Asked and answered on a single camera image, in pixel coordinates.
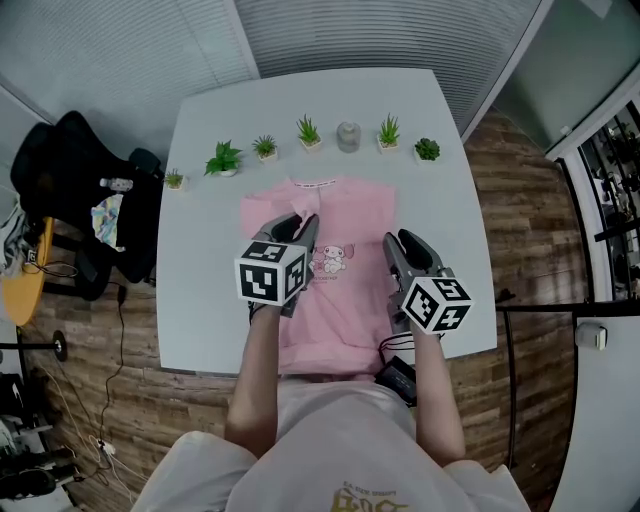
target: white wall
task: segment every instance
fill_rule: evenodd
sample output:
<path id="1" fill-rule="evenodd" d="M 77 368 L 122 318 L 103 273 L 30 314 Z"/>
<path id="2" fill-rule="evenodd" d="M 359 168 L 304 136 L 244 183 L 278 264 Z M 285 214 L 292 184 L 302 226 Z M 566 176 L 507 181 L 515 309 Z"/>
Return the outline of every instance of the white wall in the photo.
<path id="1" fill-rule="evenodd" d="M 571 445 L 551 512 L 628 512 L 640 497 L 640 318 L 580 319 L 609 331 L 580 348 Z"/>
<path id="2" fill-rule="evenodd" d="M 640 14 L 613 0 L 601 19 L 556 0 L 495 105 L 547 150 L 576 127 L 640 59 Z"/>

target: black device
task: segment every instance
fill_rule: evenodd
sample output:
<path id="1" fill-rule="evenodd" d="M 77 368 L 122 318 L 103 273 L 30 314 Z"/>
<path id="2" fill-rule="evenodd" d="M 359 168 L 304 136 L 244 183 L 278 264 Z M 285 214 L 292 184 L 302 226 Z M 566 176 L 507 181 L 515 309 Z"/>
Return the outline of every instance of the black device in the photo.
<path id="1" fill-rule="evenodd" d="M 395 391 L 407 407 L 417 405 L 416 371 L 398 356 L 393 356 L 391 361 L 376 374 L 375 382 Z"/>

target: small potted plant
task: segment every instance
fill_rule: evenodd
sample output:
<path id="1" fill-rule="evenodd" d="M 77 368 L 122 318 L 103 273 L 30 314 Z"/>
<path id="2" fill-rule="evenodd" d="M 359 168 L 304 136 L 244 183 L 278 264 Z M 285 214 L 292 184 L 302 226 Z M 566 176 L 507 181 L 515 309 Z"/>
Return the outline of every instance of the small potted plant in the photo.
<path id="1" fill-rule="evenodd" d="M 242 150 L 231 147 L 231 141 L 218 142 L 216 144 L 216 156 L 207 162 L 207 169 L 204 175 L 219 174 L 220 176 L 233 176 L 240 167 L 240 157 Z"/>
<path id="2" fill-rule="evenodd" d="M 435 140 L 422 138 L 413 147 L 413 154 L 418 164 L 434 161 L 440 156 L 440 146 Z"/>
<path id="3" fill-rule="evenodd" d="M 173 169 L 164 175 L 164 184 L 169 190 L 184 190 L 187 185 L 187 177 Z"/>
<path id="4" fill-rule="evenodd" d="M 278 159 L 278 146 L 271 135 L 258 137 L 253 141 L 253 149 L 263 164 L 273 163 Z"/>
<path id="5" fill-rule="evenodd" d="M 398 151 L 398 118 L 391 117 L 391 114 L 387 116 L 385 121 L 382 121 L 380 126 L 380 133 L 378 133 L 378 148 L 380 153 L 394 153 Z"/>
<path id="6" fill-rule="evenodd" d="M 313 126 L 311 118 L 307 118 L 307 114 L 298 120 L 298 129 L 300 130 L 298 139 L 300 139 L 300 143 L 306 152 L 315 153 L 318 151 L 322 145 L 322 139 L 318 135 L 318 128 Z"/>

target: white cable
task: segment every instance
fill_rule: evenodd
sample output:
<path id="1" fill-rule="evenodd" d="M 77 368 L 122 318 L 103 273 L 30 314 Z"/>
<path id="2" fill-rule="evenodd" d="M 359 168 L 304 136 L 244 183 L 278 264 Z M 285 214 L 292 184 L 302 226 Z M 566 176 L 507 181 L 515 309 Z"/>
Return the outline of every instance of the white cable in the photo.
<path id="1" fill-rule="evenodd" d="M 82 434 L 80 433 L 80 429 L 78 428 L 78 424 L 76 423 L 76 420 L 73 416 L 73 413 L 71 412 L 71 409 L 69 408 L 69 404 L 67 403 L 66 398 L 64 397 L 64 395 L 62 394 L 62 389 L 60 389 L 60 385 L 58 384 L 58 381 L 56 380 L 56 378 L 51 375 L 46 368 L 42 368 L 42 370 L 44 370 L 44 372 L 49 376 L 49 378 L 53 381 L 53 383 L 56 385 L 56 387 L 58 388 L 58 393 L 60 393 L 60 397 L 62 398 L 62 401 L 64 402 L 65 407 L 67 408 L 67 412 L 69 413 L 69 416 L 71 417 L 71 421 L 73 421 L 73 426 L 76 428 L 76 434 L 78 434 L 78 437 L 80 438 L 80 441 L 82 441 L 82 444 L 85 447 L 85 450 L 87 450 L 89 453 L 91 453 L 91 450 L 89 450 L 87 443 L 84 440 L 84 437 L 82 437 Z M 91 434 L 89 434 L 89 445 L 94 449 L 95 453 L 98 455 L 98 458 L 95 459 L 94 461 L 98 464 L 100 464 L 100 462 L 102 461 L 102 457 L 100 456 L 100 451 L 98 450 L 97 446 L 98 446 L 98 439 L 96 439 L 94 436 L 92 436 Z M 125 483 L 120 480 L 120 477 L 118 476 L 118 473 L 116 472 L 116 467 L 113 464 L 113 462 L 117 462 L 118 464 L 120 464 L 122 467 L 124 467 L 127 471 L 129 471 L 130 473 L 136 475 L 138 478 L 141 478 L 142 480 L 144 480 L 145 482 L 148 480 L 146 477 L 136 473 L 135 471 L 133 471 L 132 469 L 130 469 L 124 462 L 119 461 L 118 459 L 116 459 L 113 455 L 110 455 L 109 453 L 107 453 L 106 451 L 104 452 L 105 455 L 107 456 L 107 460 L 109 461 L 109 463 L 111 464 L 111 470 L 113 471 L 113 476 L 116 477 L 116 480 L 118 480 L 118 482 L 120 482 L 120 485 L 122 485 L 122 487 L 124 487 L 127 492 L 129 493 L 129 502 L 133 505 L 133 494 L 131 493 L 131 490 L 125 485 Z"/>
<path id="2" fill-rule="evenodd" d="M 91 450 L 89 449 L 89 447 L 87 446 L 86 441 L 84 440 L 84 437 L 82 437 L 82 434 L 80 433 L 80 429 L 78 428 L 78 424 L 76 423 L 76 419 L 73 416 L 73 413 L 71 412 L 71 409 L 69 408 L 69 404 L 67 403 L 67 399 L 64 397 L 64 395 L 62 394 L 62 389 L 60 389 L 60 385 L 58 384 L 58 381 L 56 380 L 56 378 L 51 375 L 46 368 L 42 368 L 42 370 L 44 370 L 44 372 L 49 376 L 49 378 L 53 381 L 53 383 L 56 385 L 56 387 L 58 388 L 58 393 L 60 393 L 60 397 L 62 398 L 62 401 L 64 402 L 65 407 L 67 408 L 67 412 L 69 413 L 69 416 L 71 417 L 71 421 L 73 422 L 73 426 L 76 428 L 76 434 L 78 434 L 78 437 L 80 438 L 80 441 L 82 441 L 82 444 L 84 445 L 85 450 L 87 450 L 87 452 L 89 452 L 89 454 L 91 454 Z M 98 455 L 98 458 L 95 457 L 91 457 L 97 464 L 100 464 L 100 461 L 102 460 L 102 457 L 100 456 L 100 451 L 97 448 L 97 442 L 96 442 L 96 446 L 91 444 L 91 438 L 95 439 L 95 437 L 93 436 L 89 436 L 89 445 L 91 446 L 91 448 L 93 448 L 93 450 L 95 451 L 95 453 Z"/>
<path id="3" fill-rule="evenodd" d="M 133 505 L 133 494 L 131 493 L 131 490 L 124 484 L 124 482 L 122 480 L 120 480 L 120 477 L 118 476 L 118 473 L 116 472 L 116 467 L 113 464 L 113 460 L 112 460 L 112 456 L 109 455 L 107 453 L 107 459 L 109 460 L 109 463 L 111 464 L 111 470 L 113 471 L 113 476 L 116 477 L 116 480 L 118 480 L 118 482 L 120 482 L 120 485 L 122 485 L 122 487 L 124 487 L 127 492 L 129 493 L 129 503 L 131 503 Z"/>
<path id="4" fill-rule="evenodd" d="M 127 466 L 124 462 L 116 459 L 113 455 L 109 455 L 109 457 L 111 457 L 114 461 L 116 461 L 118 464 L 120 464 L 124 469 L 126 469 L 132 475 L 136 475 L 138 478 L 140 478 L 141 480 L 144 480 L 145 482 L 149 481 L 149 479 L 146 476 L 141 475 L 140 473 L 136 473 L 133 469 L 131 469 L 129 466 Z"/>

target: succulent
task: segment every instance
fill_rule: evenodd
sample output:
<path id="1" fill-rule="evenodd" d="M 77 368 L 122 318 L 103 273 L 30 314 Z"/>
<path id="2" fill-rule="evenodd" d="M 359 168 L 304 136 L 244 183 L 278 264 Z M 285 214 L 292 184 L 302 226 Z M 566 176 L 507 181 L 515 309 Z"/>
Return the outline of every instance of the succulent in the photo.
<path id="1" fill-rule="evenodd" d="M 422 138 L 415 145 L 420 160 L 435 160 L 440 156 L 440 146 L 435 140 Z"/>
<path id="2" fill-rule="evenodd" d="M 207 162 L 207 170 L 204 175 L 237 169 L 240 166 L 238 153 L 241 152 L 242 150 L 231 147 L 231 141 L 218 142 L 216 156 Z"/>
<path id="3" fill-rule="evenodd" d="M 384 147 L 389 147 L 398 144 L 398 137 L 400 137 L 398 133 L 398 118 L 391 117 L 391 114 L 389 114 L 387 119 L 382 121 L 378 138 Z"/>
<path id="4" fill-rule="evenodd" d="M 164 182 L 169 188 L 180 188 L 183 179 L 184 176 L 182 176 L 182 174 L 178 172 L 178 169 L 175 168 L 164 175 Z"/>
<path id="5" fill-rule="evenodd" d="M 253 141 L 253 149 L 261 158 L 265 158 L 273 154 L 277 147 L 276 141 L 271 135 L 264 135 Z"/>
<path id="6" fill-rule="evenodd" d="M 302 119 L 298 120 L 298 128 L 300 129 L 298 138 L 307 146 L 313 146 L 320 141 L 318 128 L 316 126 L 313 126 L 313 124 L 311 123 L 311 118 L 307 118 L 307 114 L 305 114 Z"/>

